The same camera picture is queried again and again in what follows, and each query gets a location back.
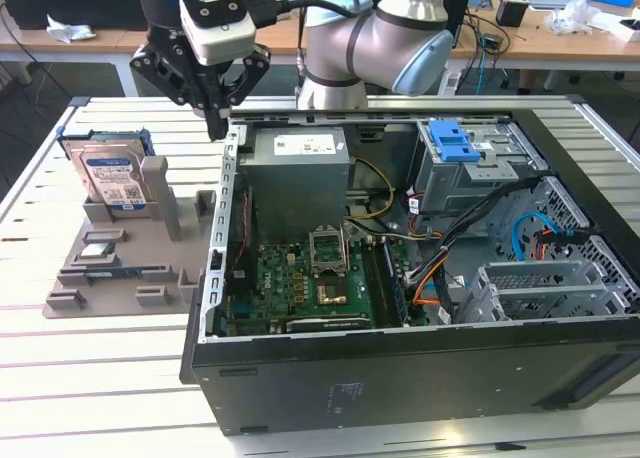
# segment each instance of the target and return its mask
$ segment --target hard drive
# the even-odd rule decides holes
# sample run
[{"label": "hard drive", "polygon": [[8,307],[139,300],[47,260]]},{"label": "hard drive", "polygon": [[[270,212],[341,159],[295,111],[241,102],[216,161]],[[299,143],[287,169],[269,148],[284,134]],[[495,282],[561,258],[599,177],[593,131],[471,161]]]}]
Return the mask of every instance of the hard drive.
[{"label": "hard drive", "polygon": [[82,179],[92,203],[104,203],[112,210],[142,210],[153,201],[142,178],[142,160],[153,155],[149,132],[100,133],[59,136]]}]

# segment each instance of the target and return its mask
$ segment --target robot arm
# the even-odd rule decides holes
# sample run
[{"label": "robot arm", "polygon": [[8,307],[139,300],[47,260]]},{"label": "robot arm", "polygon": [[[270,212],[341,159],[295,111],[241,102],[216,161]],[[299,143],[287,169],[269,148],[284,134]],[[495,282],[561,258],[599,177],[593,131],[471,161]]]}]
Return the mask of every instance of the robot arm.
[{"label": "robot arm", "polygon": [[[131,66],[179,105],[206,119],[212,140],[227,133],[229,108],[240,104],[269,69],[269,50],[255,44],[245,0],[140,0],[148,43]],[[227,82],[235,59],[244,71]]]},{"label": "robot arm", "polygon": [[[148,43],[131,66],[172,101],[204,116],[211,140],[224,139],[231,106],[242,103],[269,69],[271,55],[255,43],[256,28],[313,6],[325,15],[309,15],[300,107],[366,106],[363,80],[402,94],[424,93],[451,50],[451,35],[442,31],[442,0],[383,0],[375,13],[360,1],[365,6],[355,15],[347,0],[140,0]],[[230,81],[226,74],[236,59],[244,71]],[[358,99],[345,99],[354,89]]]},{"label": "robot arm", "polygon": [[[372,6],[371,0],[360,2]],[[426,93],[453,46],[446,24],[443,0],[382,0],[377,10],[355,19],[310,10],[307,77],[298,108],[364,108],[365,82],[401,95]]]}]

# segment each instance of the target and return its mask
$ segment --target blue cable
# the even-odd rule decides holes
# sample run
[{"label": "blue cable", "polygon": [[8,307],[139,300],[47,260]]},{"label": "blue cable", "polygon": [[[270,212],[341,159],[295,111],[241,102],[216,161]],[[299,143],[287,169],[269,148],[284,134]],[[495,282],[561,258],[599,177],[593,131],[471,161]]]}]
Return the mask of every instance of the blue cable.
[{"label": "blue cable", "polygon": [[480,90],[482,89],[482,79],[484,78],[484,59],[487,56],[487,51],[484,49],[484,34],[480,35],[480,42],[482,43],[482,57],[480,58],[480,79],[478,80],[476,95],[479,95]]},{"label": "blue cable", "polygon": [[551,231],[553,231],[554,233],[560,233],[562,231],[560,227],[556,225],[553,221],[551,221],[551,218],[549,218],[544,213],[539,213],[537,211],[534,211],[532,213],[525,213],[524,215],[522,215],[520,218],[518,218],[516,221],[513,222],[513,227],[511,228],[511,245],[513,246],[513,252],[515,253],[516,259],[518,261],[525,260],[524,253],[522,253],[522,250],[520,249],[520,239],[518,238],[518,230],[520,229],[520,223],[522,223],[527,218],[532,218],[532,217],[538,218],[539,220],[544,222],[544,224],[547,225],[551,229]]}]

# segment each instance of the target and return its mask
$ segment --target wooden desk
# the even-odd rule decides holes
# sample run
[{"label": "wooden desk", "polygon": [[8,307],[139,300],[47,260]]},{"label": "wooden desk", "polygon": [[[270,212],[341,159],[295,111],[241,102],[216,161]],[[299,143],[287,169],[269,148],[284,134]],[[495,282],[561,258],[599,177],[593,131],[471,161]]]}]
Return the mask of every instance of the wooden desk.
[{"label": "wooden desk", "polygon": [[[20,30],[6,8],[2,11],[15,37],[38,60],[47,63],[109,63],[116,68],[125,96],[138,96],[129,68],[131,53],[118,49],[126,30],[96,30],[96,37],[71,44],[55,40],[44,30]],[[29,62],[31,59],[0,24],[0,61]]]},{"label": "wooden desk", "polygon": [[[479,16],[495,23],[499,1],[493,11],[475,11]],[[630,15],[630,8],[590,2],[603,11],[621,16]],[[538,70],[590,70],[590,71],[640,71],[640,43],[624,43],[611,33],[594,29],[592,34],[555,36],[544,25],[548,12],[527,10],[522,26],[505,28],[511,38],[511,46],[500,57],[497,66],[506,69]],[[501,34],[489,24],[482,23],[487,33]],[[458,47],[447,62],[439,94],[455,93],[462,71],[475,55],[475,38],[469,27],[463,27]]]},{"label": "wooden desk", "polygon": [[[493,11],[477,13],[495,20],[498,1]],[[630,14],[630,9],[592,3],[605,11],[620,15]],[[497,66],[506,69],[543,70],[596,70],[640,71],[640,43],[623,43],[610,33],[594,30],[591,35],[554,36],[543,24],[546,12],[528,10],[520,28],[509,28],[511,46],[500,58]],[[8,17],[16,37],[24,43],[38,60],[47,62],[110,63],[116,67],[126,96],[137,96],[133,75],[129,68],[131,55],[146,42],[144,32],[124,30],[98,30],[93,40],[74,42],[71,45],[55,41],[46,32],[21,31]],[[273,64],[295,64],[298,20],[293,14],[275,26],[258,31],[258,42],[270,47]],[[499,32],[488,24],[483,31]],[[439,94],[455,93],[464,69],[475,55],[474,36],[463,27],[458,46],[452,51],[440,85]],[[26,61],[28,58],[0,27],[0,60]]]}]

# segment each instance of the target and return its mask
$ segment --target black tube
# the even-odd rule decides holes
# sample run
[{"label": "black tube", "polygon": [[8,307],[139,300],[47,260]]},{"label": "black tube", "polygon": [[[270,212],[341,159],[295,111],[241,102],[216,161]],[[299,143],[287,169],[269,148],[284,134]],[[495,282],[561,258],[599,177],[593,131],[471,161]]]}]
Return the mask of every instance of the black tube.
[{"label": "black tube", "polygon": [[350,11],[342,8],[340,5],[336,5],[335,3],[329,3],[324,0],[291,0],[285,1],[282,4],[283,13],[288,13],[291,10],[296,8],[308,8],[310,6],[317,6],[318,8],[324,8],[325,10],[330,10],[339,15],[344,16],[345,18],[355,18],[355,13],[351,13]]},{"label": "black tube", "polygon": [[180,29],[179,0],[140,0],[149,24],[160,28]]}]

